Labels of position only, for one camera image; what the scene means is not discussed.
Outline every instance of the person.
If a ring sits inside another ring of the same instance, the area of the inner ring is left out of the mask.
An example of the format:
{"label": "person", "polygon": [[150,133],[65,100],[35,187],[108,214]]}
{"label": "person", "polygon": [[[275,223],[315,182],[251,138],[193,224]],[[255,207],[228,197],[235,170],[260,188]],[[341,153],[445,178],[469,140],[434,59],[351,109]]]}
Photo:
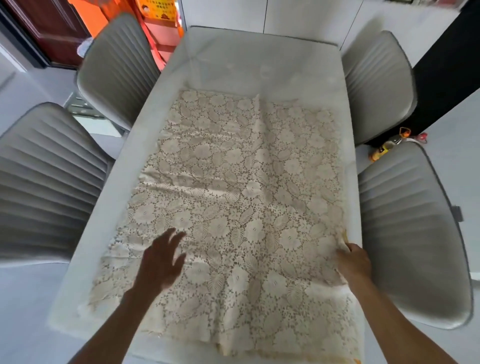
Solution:
{"label": "person", "polygon": [[[120,364],[154,299],[180,275],[185,254],[173,261],[175,249],[186,235],[170,228],[157,237],[142,257],[132,288],[96,334],[69,364]],[[372,282],[367,252],[346,243],[350,252],[337,251],[338,270],[357,297],[365,317],[389,364],[456,363],[437,344],[410,323]]]}

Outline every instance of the cabinet door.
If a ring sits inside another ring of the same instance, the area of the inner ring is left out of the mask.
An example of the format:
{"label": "cabinet door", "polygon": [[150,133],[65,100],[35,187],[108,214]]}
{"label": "cabinet door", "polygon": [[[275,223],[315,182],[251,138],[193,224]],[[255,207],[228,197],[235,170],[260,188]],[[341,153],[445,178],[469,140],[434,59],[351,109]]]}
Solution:
{"label": "cabinet door", "polygon": [[90,34],[67,0],[4,0],[4,3],[52,65],[80,65],[82,58],[77,55],[77,47]]}

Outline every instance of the chair backrest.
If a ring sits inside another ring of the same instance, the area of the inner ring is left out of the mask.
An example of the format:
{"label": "chair backrest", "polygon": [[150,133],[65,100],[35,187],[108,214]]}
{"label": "chair backrest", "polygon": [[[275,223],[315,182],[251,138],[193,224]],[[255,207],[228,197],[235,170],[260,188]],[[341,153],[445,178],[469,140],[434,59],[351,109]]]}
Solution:
{"label": "chair backrest", "polygon": [[359,174],[363,247],[373,280],[413,320],[469,321],[467,255],[450,202],[423,148],[402,143]]}
{"label": "chair backrest", "polygon": [[0,137],[0,266],[68,262],[114,160],[61,106]]}
{"label": "chair backrest", "polygon": [[160,76],[137,20],[122,13],[95,38],[77,74],[77,86],[106,118],[130,130]]}
{"label": "chair backrest", "polygon": [[380,32],[345,80],[355,145],[398,125],[417,105],[412,68],[391,32]]}

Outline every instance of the beige floral tablecloth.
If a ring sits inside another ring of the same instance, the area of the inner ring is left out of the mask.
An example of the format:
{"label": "beige floral tablecloth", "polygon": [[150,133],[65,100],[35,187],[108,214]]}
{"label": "beige floral tablecloth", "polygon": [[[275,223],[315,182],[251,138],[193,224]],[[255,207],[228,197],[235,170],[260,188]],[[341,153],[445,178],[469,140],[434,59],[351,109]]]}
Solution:
{"label": "beige floral tablecloth", "polygon": [[355,300],[334,260],[342,186],[328,110],[181,92],[102,258],[90,314],[113,311],[143,250],[173,226],[188,233],[187,261],[140,330],[224,355],[353,363]]}

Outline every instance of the person's left hand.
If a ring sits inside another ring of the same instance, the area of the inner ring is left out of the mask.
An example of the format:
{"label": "person's left hand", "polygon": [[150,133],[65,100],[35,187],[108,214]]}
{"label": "person's left hand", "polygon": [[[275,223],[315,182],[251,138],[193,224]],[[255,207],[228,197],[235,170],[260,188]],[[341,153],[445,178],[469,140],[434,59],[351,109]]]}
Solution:
{"label": "person's left hand", "polygon": [[187,235],[179,232],[172,238],[175,228],[170,228],[153,240],[142,257],[132,290],[142,298],[153,300],[165,289],[170,288],[180,275],[186,254],[181,254],[175,262],[173,255],[182,238]]}

